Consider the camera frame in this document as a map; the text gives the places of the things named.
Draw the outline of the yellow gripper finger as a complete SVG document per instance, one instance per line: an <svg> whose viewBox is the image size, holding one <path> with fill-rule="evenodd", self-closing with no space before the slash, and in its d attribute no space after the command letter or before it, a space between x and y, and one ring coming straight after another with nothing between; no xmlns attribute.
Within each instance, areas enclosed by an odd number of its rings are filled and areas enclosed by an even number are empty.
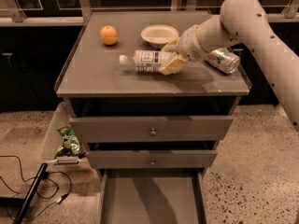
<svg viewBox="0 0 299 224"><path fill-rule="evenodd" d="M169 43L167 43L163 48L162 52L177 52L178 51L178 42L179 39L173 40Z"/></svg>
<svg viewBox="0 0 299 224"><path fill-rule="evenodd" d="M187 58L176 54L159 68L159 72L165 76L177 74L185 67L187 61Z"/></svg>

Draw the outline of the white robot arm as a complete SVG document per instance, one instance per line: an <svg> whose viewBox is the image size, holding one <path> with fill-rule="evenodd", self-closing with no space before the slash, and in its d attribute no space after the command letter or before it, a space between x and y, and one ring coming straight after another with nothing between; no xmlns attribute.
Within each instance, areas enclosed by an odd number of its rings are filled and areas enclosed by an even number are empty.
<svg viewBox="0 0 299 224"><path fill-rule="evenodd" d="M224 0L219 14L193 21L170 45L193 60L243 43L279 100L239 108L206 172L210 224L298 224L298 57L273 32L258 0Z"/></svg>

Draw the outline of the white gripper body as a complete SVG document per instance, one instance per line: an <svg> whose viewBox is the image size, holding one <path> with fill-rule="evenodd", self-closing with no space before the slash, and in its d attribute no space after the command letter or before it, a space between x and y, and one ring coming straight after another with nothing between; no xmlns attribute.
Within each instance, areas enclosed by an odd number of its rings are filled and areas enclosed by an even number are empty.
<svg viewBox="0 0 299 224"><path fill-rule="evenodd" d="M207 56L207 52L197 38L197 30L198 25L190 27L178 40L178 53L192 62L202 60Z"/></svg>

